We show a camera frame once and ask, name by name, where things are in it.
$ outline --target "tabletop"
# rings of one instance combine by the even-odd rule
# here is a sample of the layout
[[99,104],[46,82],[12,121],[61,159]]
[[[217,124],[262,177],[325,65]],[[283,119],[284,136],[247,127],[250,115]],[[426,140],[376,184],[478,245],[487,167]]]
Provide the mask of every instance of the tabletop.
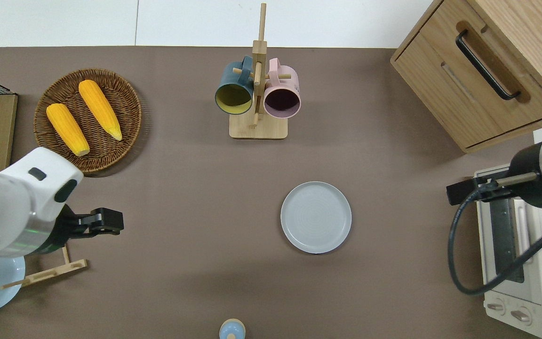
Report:
[[[126,161],[84,178],[67,202],[119,210],[125,230],[71,240],[89,267],[21,288],[0,309],[0,339],[213,339],[228,318],[250,339],[532,337],[454,287],[445,194],[532,136],[463,154],[390,66],[393,49],[269,48],[298,72],[303,107],[284,140],[232,139],[214,92],[224,65],[249,52],[0,48],[0,83],[19,94],[12,161],[37,146],[41,94],[76,69],[118,73],[144,111]],[[284,198],[309,181],[340,189],[352,210],[348,238],[324,255],[292,246],[280,225]],[[473,210],[461,225],[458,267],[478,284]],[[26,260],[36,272],[62,254]]]

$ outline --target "wicker basket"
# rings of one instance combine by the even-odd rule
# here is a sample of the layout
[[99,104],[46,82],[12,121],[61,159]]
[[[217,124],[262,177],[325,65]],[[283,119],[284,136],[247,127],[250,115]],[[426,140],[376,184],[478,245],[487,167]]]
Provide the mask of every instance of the wicker basket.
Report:
[[[122,131],[121,141],[104,131],[81,98],[79,82],[86,79],[99,84],[110,102]],[[77,120],[90,148],[85,156],[75,156],[47,119],[45,110],[54,103],[66,105]],[[37,144],[63,156],[84,174],[101,171],[126,156],[135,144],[141,126],[142,105],[137,93],[127,80],[105,69],[80,69],[56,81],[41,96],[34,117]]]

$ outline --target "plate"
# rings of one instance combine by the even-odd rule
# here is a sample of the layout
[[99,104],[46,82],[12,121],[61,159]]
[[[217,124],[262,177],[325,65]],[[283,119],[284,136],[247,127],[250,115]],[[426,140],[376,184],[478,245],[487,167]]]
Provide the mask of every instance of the plate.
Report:
[[[99,125],[79,93],[82,80],[93,80],[101,88],[120,124],[122,140],[108,135]],[[66,146],[47,118],[47,107],[66,105],[89,144],[89,153],[78,157]],[[83,174],[95,174],[127,155],[137,141],[142,126],[142,105],[133,86],[120,75],[107,69],[80,69],[58,79],[43,93],[33,121],[37,144],[66,158]]]
[[325,182],[295,187],[281,206],[281,227],[288,240],[307,253],[327,253],[351,230],[352,213],[340,190]]
[[0,258],[0,308],[7,304],[16,296],[21,285],[1,289],[6,283],[13,283],[24,279],[26,266],[24,265],[24,257],[17,258]]

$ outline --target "cabinet drawer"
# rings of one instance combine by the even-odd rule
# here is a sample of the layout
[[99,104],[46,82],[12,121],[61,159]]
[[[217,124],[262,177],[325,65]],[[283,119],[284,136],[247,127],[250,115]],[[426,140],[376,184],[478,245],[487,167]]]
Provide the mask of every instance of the cabinet drawer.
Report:
[[394,67],[460,148],[500,133],[484,107],[458,88],[461,84],[423,36],[409,44]]
[[[515,99],[502,99],[457,47],[462,37],[479,61]],[[506,50],[493,30],[465,0],[446,0],[420,30],[436,53],[452,70],[469,96],[481,102],[493,117],[501,133],[542,119],[542,88],[525,68]]]
[[497,35],[466,0],[435,0],[391,60],[465,152],[542,127],[542,87]]

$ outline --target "pink mug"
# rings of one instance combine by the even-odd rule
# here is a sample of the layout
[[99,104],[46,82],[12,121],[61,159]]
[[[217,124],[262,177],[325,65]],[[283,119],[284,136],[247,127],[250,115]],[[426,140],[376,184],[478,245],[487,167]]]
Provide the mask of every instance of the pink mug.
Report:
[[[279,79],[280,74],[290,74],[290,79]],[[269,60],[269,81],[265,84],[263,103],[265,112],[275,118],[287,119],[301,109],[298,75],[290,66],[281,66],[277,58]]]

